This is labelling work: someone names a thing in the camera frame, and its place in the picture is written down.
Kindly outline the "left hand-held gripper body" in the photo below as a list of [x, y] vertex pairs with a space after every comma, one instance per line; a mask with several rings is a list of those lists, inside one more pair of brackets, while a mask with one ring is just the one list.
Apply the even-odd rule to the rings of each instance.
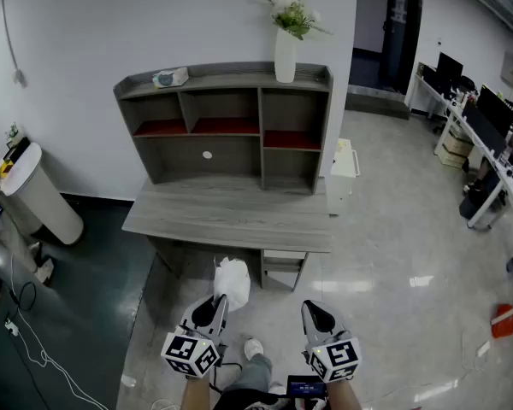
[[203, 378], [222, 362], [226, 348], [219, 336], [203, 334], [183, 323], [167, 334], [161, 357], [175, 372]]

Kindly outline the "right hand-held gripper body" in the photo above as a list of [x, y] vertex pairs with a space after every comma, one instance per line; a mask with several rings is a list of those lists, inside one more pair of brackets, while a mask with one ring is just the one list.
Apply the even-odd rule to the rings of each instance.
[[362, 363], [361, 348], [344, 325], [336, 325], [329, 332], [305, 325], [304, 335], [308, 341], [303, 351], [305, 362], [323, 383], [353, 379]]

